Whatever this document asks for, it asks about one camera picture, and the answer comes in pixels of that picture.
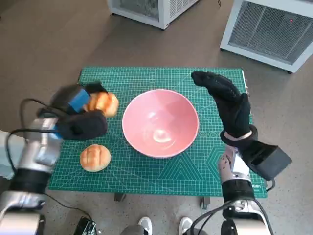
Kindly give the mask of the bare left hand blue tape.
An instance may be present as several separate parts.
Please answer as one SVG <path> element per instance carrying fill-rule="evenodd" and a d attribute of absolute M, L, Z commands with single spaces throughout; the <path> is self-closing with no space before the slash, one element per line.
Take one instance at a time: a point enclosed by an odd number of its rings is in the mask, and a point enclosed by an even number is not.
<path fill-rule="evenodd" d="M 108 92 L 101 82 L 64 86 L 53 96 L 50 106 L 69 115 L 78 114 L 82 112 L 83 106 L 91 100 L 91 94 L 99 92 Z"/>

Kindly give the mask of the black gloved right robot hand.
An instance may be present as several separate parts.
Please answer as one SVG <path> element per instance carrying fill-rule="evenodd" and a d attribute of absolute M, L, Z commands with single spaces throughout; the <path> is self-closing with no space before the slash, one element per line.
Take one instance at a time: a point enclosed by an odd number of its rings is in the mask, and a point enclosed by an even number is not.
<path fill-rule="evenodd" d="M 212 72 L 194 71 L 195 85 L 205 87 L 216 102 L 224 131 L 234 138 L 250 132 L 250 102 L 228 78 Z"/>

